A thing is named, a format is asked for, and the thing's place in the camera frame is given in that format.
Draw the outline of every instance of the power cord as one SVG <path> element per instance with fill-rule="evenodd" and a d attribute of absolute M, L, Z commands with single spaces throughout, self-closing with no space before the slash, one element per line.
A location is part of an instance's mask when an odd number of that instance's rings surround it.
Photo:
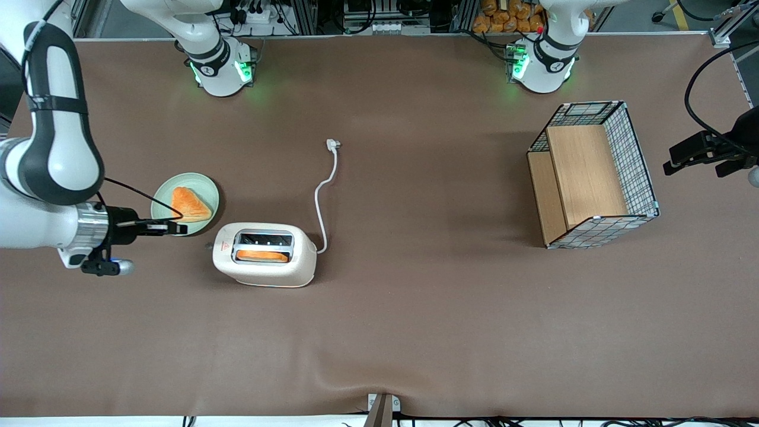
<path fill-rule="evenodd" d="M 691 80 L 688 82 L 688 88 L 685 89 L 685 110 L 688 112 L 688 115 L 693 118 L 693 120 L 698 123 L 702 128 L 706 129 L 707 131 L 711 132 L 715 136 L 717 136 L 719 139 L 725 141 L 727 144 L 730 144 L 733 146 L 736 150 L 740 151 L 741 153 L 750 154 L 752 156 L 759 156 L 759 153 L 752 153 L 750 150 L 745 149 L 744 147 L 741 147 L 737 145 L 735 142 L 731 141 L 729 138 L 727 138 L 724 134 L 719 133 L 715 128 L 709 126 L 701 117 L 699 117 L 695 111 L 693 111 L 693 107 L 691 106 L 691 91 L 693 90 L 693 85 L 696 83 L 696 80 L 698 79 L 698 76 L 701 75 L 701 72 L 704 71 L 706 67 L 708 67 L 712 62 L 715 62 L 717 59 L 734 52 L 738 49 L 743 49 L 745 47 L 753 46 L 759 44 L 759 40 L 754 40 L 748 43 L 743 43 L 739 46 L 733 46 L 728 49 L 723 50 L 720 53 L 717 53 L 716 55 L 712 56 L 711 58 L 707 59 L 706 62 L 701 64 L 701 67 L 698 67 L 698 70 L 693 74 L 693 77 L 691 77 Z"/>
<path fill-rule="evenodd" d="M 332 155 L 335 158 L 335 161 L 332 163 L 332 173 L 329 174 L 329 178 L 325 179 L 324 181 L 320 182 L 317 186 L 317 189 L 313 191 L 313 202 L 317 206 L 317 217 L 319 218 L 319 227 L 322 229 L 322 238 L 324 239 L 324 247 L 321 248 L 319 251 L 317 251 L 317 254 L 323 254 L 327 250 L 327 233 L 324 229 L 324 219 L 322 218 L 322 210 L 319 207 L 319 190 L 328 182 L 331 182 L 335 178 L 335 173 L 337 172 L 337 150 L 341 147 L 340 141 L 335 141 L 333 139 L 327 140 L 327 150 L 332 152 Z"/>

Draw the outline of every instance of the white power cord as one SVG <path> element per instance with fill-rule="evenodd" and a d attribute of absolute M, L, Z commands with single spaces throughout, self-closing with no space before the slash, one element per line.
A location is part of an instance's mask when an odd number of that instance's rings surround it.
<path fill-rule="evenodd" d="M 324 247 L 321 248 L 319 251 L 317 251 L 317 254 L 323 254 L 324 251 L 327 250 L 327 232 L 324 229 L 324 220 L 322 219 L 322 210 L 319 208 L 319 190 L 327 182 L 330 182 L 335 178 L 335 173 L 337 172 L 337 149 L 340 148 L 340 146 L 341 146 L 340 141 L 335 141 L 333 139 L 327 140 L 327 150 L 331 151 L 332 155 L 335 157 L 335 162 L 332 164 L 332 173 L 329 174 L 329 178 L 320 182 L 319 185 L 317 185 L 317 189 L 313 191 L 313 202 L 317 206 L 317 217 L 319 217 L 319 226 L 322 228 L 322 237 L 324 238 Z"/>

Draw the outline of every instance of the green indicator light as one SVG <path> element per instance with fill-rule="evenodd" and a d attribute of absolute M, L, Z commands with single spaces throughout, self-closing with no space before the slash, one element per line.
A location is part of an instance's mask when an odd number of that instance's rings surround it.
<path fill-rule="evenodd" d="M 190 68 L 192 68 L 192 72 L 193 72 L 193 74 L 195 74 L 195 81 L 196 81 L 198 84 L 200 84 L 200 76 L 199 76 L 199 75 L 197 75 L 197 69 L 195 68 L 195 64 L 193 64 L 193 63 L 191 62 L 191 63 L 190 63 Z"/>
<path fill-rule="evenodd" d="M 238 74 L 240 75 L 240 79 L 242 79 L 242 81 L 250 81 L 250 65 L 244 62 L 235 61 L 235 68 L 237 68 Z"/>
<path fill-rule="evenodd" d="M 513 77 L 517 79 L 524 77 L 524 71 L 527 69 L 528 64 L 530 64 L 530 56 L 524 55 L 514 66 Z"/>

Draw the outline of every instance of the brown table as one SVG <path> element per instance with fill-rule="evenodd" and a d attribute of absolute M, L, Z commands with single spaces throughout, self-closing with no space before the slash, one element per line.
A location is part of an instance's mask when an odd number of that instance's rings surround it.
<path fill-rule="evenodd" d="M 107 175 L 155 191 L 205 173 L 224 209 L 200 236 L 117 248 L 129 277 L 0 252 L 4 416 L 346 413 L 376 391 L 420 416 L 759 415 L 759 193 L 745 173 L 660 166 L 699 130 L 682 95 L 707 36 L 588 37 L 545 96 L 467 37 L 271 41 L 255 88 L 229 99 L 197 89 L 171 43 L 78 47 Z M 663 214 L 604 248 L 541 248 L 525 151 L 560 103 L 614 99 Z M 748 109 L 728 59 L 694 107 L 720 129 Z M 343 148 L 312 284 L 218 272 L 206 244 L 225 223 L 320 242 L 326 138 Z"/>

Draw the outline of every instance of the wooden board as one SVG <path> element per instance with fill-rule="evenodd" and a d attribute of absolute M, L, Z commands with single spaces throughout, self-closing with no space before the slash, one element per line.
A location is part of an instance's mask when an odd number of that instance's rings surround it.
<path fill-rule="evenodd" d="M 546 133 L 567 229 L 598 215 L 627 215 L 603 126 L 551 126 Z"/>
<path fill-rule="evenodd" d="M 530 165 L 532 187 L 540 216 L 540 228 L 543 230 L 543 242 L 548 246 L 567 232 L 551 153 L 548 151 L 527 153 L 527 161 Z"/>

